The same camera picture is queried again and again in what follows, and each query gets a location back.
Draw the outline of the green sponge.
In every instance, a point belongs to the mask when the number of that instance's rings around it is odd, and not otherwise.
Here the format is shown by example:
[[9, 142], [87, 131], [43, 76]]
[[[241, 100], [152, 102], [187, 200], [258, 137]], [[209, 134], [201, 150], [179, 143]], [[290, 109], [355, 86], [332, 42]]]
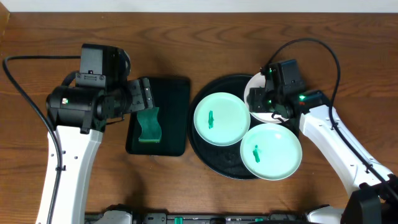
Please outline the green sponge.
[[162, 130], [158, 122], [159, 108], [154, 107], [139, 111], [137, 120], [141, 126], [139, 142], [158, 143], [162, 138]]

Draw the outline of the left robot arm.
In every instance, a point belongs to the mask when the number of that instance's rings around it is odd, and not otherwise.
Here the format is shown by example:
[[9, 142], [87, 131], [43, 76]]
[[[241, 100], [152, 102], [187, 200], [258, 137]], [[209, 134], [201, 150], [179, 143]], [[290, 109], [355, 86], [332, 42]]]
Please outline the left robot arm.
[[47, 97], [49, 156], [37, 223], [83, 223], [107, 121], [153, 108], [148, 78], [60, 85]]

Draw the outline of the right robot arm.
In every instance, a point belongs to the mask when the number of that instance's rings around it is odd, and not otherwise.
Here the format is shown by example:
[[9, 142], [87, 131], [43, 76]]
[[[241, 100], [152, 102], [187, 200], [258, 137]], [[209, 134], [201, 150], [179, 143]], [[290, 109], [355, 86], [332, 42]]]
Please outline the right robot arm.
[[397, 223], [397, 176], [380, 164], [340, 120], [320, 90], [280, 93], [248, 88], [251, 112], [297, 118], [302, 134], [325, 156], [342, 181], [349, 200], [344, 209], [330, 205], [306, 214], [308, 223]]

